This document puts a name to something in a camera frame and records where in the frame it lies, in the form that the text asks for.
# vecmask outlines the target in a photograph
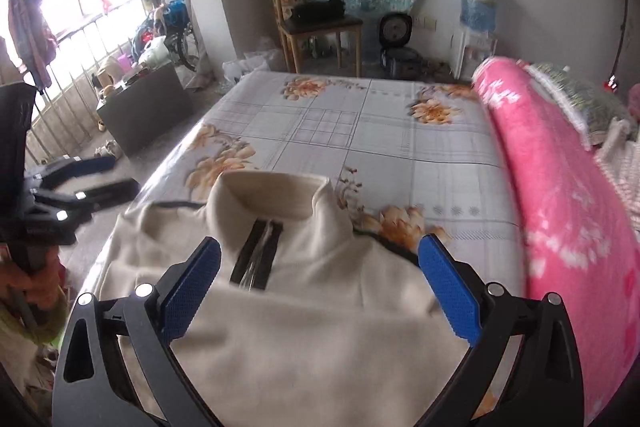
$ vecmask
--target sweater collar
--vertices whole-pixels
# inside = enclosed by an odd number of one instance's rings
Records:
[[[313,261],[353,238],[328,178],[263,171],[227,171],[207,201],[209,230],[237,253],[257,219],[283,224],[274,266]]]

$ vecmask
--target open rice cooker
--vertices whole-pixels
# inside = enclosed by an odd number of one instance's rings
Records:
[[[413,19],[406,13],[392,12],[380,19],[380,66],[387,78],[415,80],[422,74],[422,55],[406,46],[412,27]]]

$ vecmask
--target pink blanket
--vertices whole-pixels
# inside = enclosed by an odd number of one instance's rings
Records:
[[[512,60],[474,75],[503,142],[522,212],[528,294],[564,299],[590,422],[640,349],[640,251],[622,202],[557,106]]]

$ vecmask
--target blue gripper pad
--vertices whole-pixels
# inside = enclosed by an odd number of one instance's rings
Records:
[[[482,328],[480,306],[456,271],[449,252],[431,236],[418,245],[418,263],[454,333],[476,345]]]
[[[220,270],[220,245],[207,238],[192,255],[190,263],[162,307],[164,327],[162,340],[168,345],[187,332],[204,296]]]

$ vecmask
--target hand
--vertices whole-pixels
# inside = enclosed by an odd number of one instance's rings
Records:
[[[52,309],[60,295],[60,260],[58,259],[58,247],[52,247],[47,251],[47,264],[34,275],[27,275],[15,263],[5,262],[0,264],[0,300],[9,301],[9,288],[24,291],[27,302],[35,304],[43,311]]]

